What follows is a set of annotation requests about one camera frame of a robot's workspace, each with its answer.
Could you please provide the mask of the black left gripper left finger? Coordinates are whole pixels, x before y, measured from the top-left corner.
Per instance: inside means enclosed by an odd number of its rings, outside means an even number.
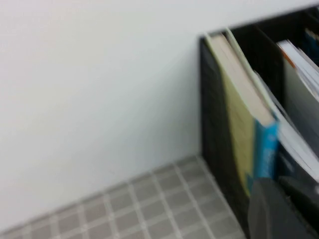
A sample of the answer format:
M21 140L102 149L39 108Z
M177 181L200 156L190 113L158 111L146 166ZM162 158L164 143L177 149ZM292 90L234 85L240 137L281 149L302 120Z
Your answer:
M269 178L260 178L253 184L248 225L252 239L308 238L301 215L282 188Z

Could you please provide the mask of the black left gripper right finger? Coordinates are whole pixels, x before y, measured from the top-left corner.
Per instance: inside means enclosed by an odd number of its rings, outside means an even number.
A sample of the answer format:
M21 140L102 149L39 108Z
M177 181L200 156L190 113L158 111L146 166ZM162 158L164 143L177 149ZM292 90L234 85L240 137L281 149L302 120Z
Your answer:
M318 239L319 195L309 185L293 177L281 176L278 183L307 234Z

